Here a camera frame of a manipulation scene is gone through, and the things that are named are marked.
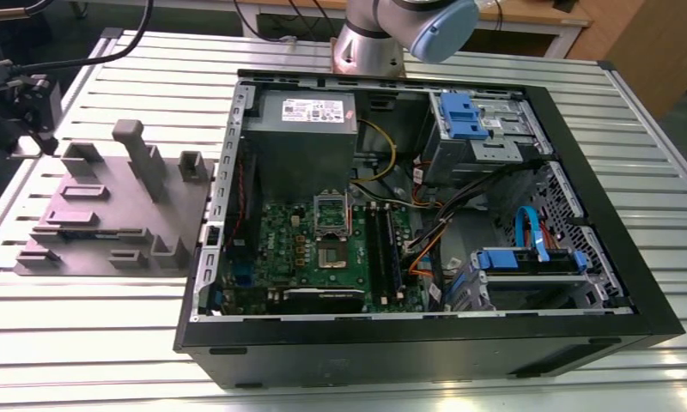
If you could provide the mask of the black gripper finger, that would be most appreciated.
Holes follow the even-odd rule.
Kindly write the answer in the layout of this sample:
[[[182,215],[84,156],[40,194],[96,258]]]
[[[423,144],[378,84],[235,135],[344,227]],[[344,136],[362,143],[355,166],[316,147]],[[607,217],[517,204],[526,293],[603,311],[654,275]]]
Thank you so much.
[[[33,129],[29,131],[29,135],[36,142],[37,147],[43,155],[55,155],[59,147],[59,140],[55,137],[55,130],[52,129]]]

